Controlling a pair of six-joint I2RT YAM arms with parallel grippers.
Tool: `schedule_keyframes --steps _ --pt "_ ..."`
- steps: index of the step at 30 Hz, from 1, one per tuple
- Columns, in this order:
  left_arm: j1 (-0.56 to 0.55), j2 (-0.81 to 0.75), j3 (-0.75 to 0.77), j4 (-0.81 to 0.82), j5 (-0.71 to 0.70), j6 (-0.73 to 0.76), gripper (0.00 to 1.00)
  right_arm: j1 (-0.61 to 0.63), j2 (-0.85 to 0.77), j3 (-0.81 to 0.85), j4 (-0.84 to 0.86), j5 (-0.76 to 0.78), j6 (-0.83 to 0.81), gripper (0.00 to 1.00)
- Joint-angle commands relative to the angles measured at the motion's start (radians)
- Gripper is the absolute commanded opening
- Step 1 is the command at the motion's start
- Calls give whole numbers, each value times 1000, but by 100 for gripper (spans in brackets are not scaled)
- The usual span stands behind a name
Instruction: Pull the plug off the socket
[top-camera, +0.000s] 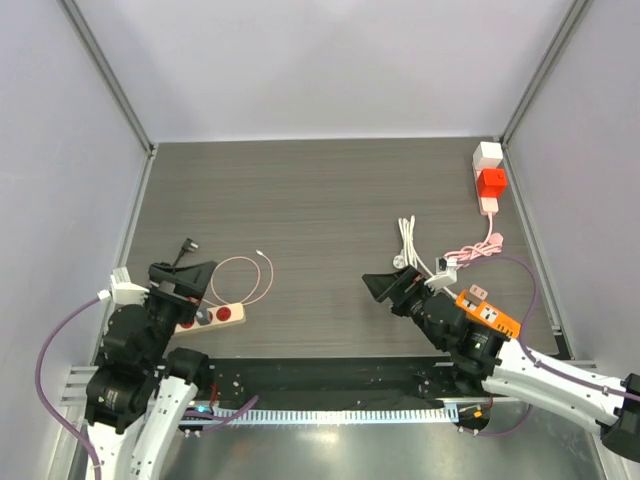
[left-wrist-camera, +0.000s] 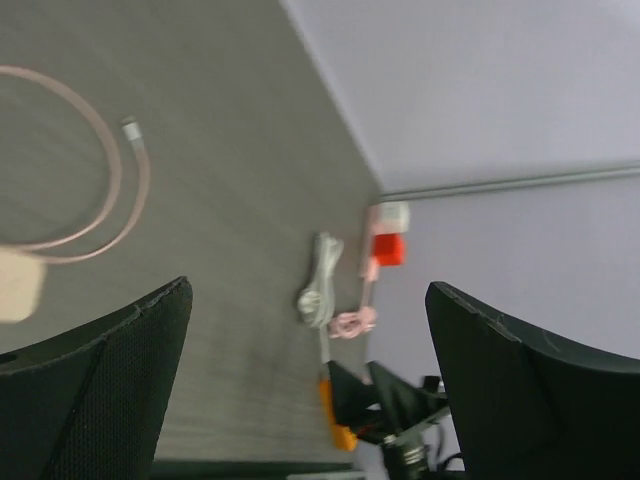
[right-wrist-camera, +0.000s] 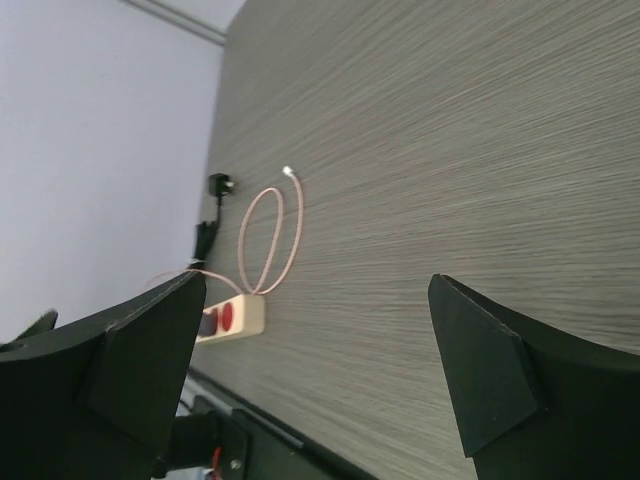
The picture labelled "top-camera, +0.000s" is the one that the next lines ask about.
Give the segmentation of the red cube adapter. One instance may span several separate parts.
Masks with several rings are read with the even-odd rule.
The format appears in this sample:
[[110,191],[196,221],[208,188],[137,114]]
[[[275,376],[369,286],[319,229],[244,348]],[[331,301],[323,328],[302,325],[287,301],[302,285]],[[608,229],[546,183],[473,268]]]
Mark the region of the red cube adapter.
[[476,188],[480,198],[499,199],[507,186],[508,178],[502,168],[482,169],[476,178]]

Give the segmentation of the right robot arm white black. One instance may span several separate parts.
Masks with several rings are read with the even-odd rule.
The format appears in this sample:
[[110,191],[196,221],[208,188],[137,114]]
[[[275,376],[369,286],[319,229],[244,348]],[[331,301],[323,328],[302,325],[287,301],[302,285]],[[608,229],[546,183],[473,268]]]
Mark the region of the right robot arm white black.
[[436,291],[413,267],[362,280],[378,303],[409,317],[450,356],[450,384],[465,396],[508,396],[598,435],[609,451],[639,459],[639,377],[590,373],[527,348],[521,325],[470,290]]

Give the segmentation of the white cube adapter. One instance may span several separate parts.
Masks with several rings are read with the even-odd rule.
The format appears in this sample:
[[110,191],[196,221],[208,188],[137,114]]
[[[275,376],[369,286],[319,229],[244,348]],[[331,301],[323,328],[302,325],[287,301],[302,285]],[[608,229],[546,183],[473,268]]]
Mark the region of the white cube adapter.
[[473,153],[472,165],[475,171],[498,168],[504,159],[499,143],[481,141]]

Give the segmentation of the pink plug adapter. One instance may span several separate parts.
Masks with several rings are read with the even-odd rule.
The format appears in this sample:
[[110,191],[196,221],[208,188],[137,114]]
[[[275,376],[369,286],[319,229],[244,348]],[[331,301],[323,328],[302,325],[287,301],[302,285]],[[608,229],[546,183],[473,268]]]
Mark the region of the pink plug adapter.
[[479,305],[487,300],[488,292],[476,284],[472,284],[465,295],[465,299]]

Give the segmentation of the grey usb charger adapter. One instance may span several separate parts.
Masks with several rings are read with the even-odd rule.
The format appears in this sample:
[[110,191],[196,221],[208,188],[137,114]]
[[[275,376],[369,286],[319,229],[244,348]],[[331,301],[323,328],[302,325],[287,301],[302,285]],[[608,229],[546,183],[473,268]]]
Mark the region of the grey usb charger adapter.
[[210,323],[207,312],[198,311],[195,315],[195,319],[200,326],[206,326]]

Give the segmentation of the orange power strip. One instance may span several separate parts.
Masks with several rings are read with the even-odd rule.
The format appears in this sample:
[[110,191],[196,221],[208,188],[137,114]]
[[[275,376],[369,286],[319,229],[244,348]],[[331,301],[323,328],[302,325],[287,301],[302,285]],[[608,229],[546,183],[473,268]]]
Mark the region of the orange power strip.
[[487,300],[479,305],[466,300],[467,290],[463,290],[456,299],[456,305],[465,312],[467,319],[488,326],[509,338],[519,338],[521,325],[516,320],[491,305]]

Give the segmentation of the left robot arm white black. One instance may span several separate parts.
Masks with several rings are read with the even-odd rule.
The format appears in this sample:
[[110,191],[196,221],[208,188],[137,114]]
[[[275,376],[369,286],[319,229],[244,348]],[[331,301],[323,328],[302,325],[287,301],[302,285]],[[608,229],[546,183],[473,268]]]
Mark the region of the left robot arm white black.
[[154,263],[145,286],[133,283],[124,267],[112,272],[115,309],[86,386],[87,435],[94,449],[88,476],[159,477],[189,403],[212,387],[207,355],[167,346],[178,326],[194,323],[216,266]]

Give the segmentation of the pink white power strip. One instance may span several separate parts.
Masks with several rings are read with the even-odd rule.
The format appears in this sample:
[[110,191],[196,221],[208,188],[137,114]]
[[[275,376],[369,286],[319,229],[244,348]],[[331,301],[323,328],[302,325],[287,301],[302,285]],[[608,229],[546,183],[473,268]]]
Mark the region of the pink white power strip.
[[[477,178],[479,172],[480,171],[474,171],[474,174],[475,174],[475,188],[476,188],[476,178]],[[499,211],[498,199],[480,198],[478,196],[478,193],[477,193],[477,188],[476,188],[476,194],[477,194],[477,197],[478,197],[480,213],[482,215],[496,214]]]

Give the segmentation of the beige power strip red sockets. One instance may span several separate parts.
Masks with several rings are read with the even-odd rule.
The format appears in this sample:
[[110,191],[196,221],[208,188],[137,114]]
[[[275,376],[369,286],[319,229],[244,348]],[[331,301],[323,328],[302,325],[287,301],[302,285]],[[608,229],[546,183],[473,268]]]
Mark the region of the beige power strip red sockets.
[[244,323],[246,320],[245,307],[241,303],[232,303],[223,306],[201,308],[198,311],[207,312],[210,323],[206,326],[200,326],[196,322],[194,316],[190,323],[182,323],[176,325],[174,331],[175,336],[186,336],[197,333],[205,333],[216,329],[239,325]]

